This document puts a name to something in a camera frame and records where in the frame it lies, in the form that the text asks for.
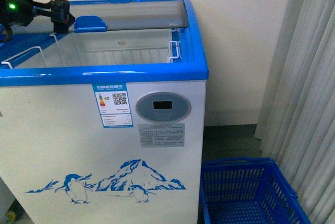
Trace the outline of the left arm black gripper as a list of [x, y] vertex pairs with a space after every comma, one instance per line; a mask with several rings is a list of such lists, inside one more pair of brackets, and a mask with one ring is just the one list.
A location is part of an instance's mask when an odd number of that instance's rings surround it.
[[51, 0], [47, 3], [33, 0], [1, 0], [1, 24], [28, 26], [37, 17], [50, 17], [53, 32], [69, 33], [75, 17], [69, 12], [67, 0]]

